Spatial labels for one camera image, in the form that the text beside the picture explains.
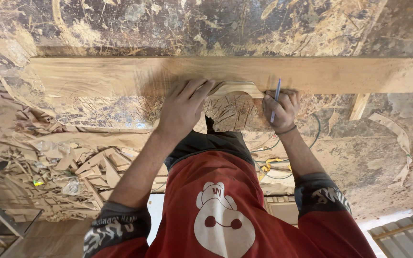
right hand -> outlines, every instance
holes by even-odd
[[[299,91],[281,90],[278,102],[274,98],[275,91],[266,91],[264,115],[275,133],[278,134],[294,127],[294,118],[301,106],[301,95]],[[272,111],[275,112],[273,123],[270,122]]]

forearm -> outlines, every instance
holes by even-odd
[[[279,135],[279,138],[290,160],[295,179],[310,173],[326,173],[302,139],[297,128],[286,134]]]
[[[114,188],[109,200],[131,208],[144,207],[154,178],[176,144],[177,142],[155,130]]]

pen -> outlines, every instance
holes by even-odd
[[[278,80],[277,91],[275,92],[275,101],[278,102],[278,95],[280,94],[281,78]],[[272,111],[272,116],[270,117],[270,122],[273,123],[275,119],[275,111]]]

wristband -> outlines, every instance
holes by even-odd
[[[297,128],[297,125],[295,125],[293,128],[289,129],[289,130],[286,131],[286,132],[278,133],[278,134],[275,134],[275,135],[282,135],[282,134],[285,134],[285,133],[289,133],[289,132],[291,132],[292,130],[294,130],[294,129],[296,129],[296,128]]]

cartoon character print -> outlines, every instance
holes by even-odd
[[[197,195],[200,209],[194,222],[197,241],[209,251],[226,258],[242,257],[255,240],[254,226],[241,212],[224,184],[207,182]]]

